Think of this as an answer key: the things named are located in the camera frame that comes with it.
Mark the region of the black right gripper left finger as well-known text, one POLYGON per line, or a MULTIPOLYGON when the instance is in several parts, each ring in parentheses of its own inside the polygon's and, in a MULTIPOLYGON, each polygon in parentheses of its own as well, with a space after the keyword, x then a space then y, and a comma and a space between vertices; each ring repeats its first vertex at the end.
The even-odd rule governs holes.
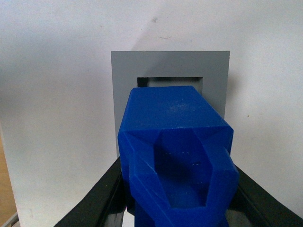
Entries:
POLYGON ((87 195, 55 226, 121 227, 125 208, 125 190, 118 158, 87 195))

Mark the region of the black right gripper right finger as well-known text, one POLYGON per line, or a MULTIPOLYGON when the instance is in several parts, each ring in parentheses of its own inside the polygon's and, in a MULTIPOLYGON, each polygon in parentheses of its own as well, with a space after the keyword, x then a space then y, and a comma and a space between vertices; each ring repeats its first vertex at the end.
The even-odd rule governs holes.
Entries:
POLYGON ((253 179, 240 174, 235 196, 226 211, 231 227, 301 227, 303 219, 284 206, 253 179))

